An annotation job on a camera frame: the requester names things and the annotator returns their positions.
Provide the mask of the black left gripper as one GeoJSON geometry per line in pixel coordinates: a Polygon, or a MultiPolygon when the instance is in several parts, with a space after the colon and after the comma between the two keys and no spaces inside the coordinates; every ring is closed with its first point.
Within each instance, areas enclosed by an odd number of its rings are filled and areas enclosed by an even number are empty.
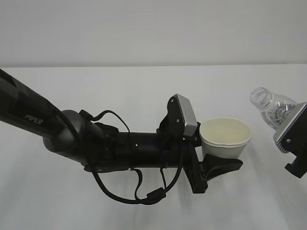
{"type": "Polygon", "coordinates": [[[196,147],[201,146],[199,135],[200,123],[192,129],[191,136],[183,135],[179,127],[183,124],[183,118],[172,120],[166,115],[161,121],[157,133],[162,136],[164,148],[173,149],[174,156],[178,159],[177,171],[171,183],[165,187],[168,192],[177,182],[179,175],[184,170],[194,194],[203,194],[208,188],[207,181],[220,175],[238,171],[243,162],[239,159],[220,158],[210,154],[205,155],[200,162],[196,154],[196,147]]]}

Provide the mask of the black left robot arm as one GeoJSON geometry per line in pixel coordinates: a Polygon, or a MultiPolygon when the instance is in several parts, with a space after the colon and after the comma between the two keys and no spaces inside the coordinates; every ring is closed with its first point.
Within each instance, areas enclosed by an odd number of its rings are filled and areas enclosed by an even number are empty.
{"type": "Polygon", "coordinates": [[[41,136],[49,151],[80,163],[88,172],[177,168],[184,170],[193,193],[202,194],[209,180],[241,168],[237,157],[206,154],[198,159],[200,123],[187,98],[173,95],[166,109],[156,132],[120,132],[101,123],[102,115],[59,111],[13,76],[0,73],[1,121],[41,136]]]}

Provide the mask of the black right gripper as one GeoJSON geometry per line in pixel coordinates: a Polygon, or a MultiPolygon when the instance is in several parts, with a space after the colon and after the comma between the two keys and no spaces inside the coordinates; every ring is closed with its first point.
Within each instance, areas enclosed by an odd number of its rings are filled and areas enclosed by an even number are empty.
{"type": "Polygon", "coordinates": [[[292,152],[295,159],[292,163],[288,163],[285,169],[297,178],[302,178],[307,173],[307,145],[304,144],[301,149],[292,152]]]}

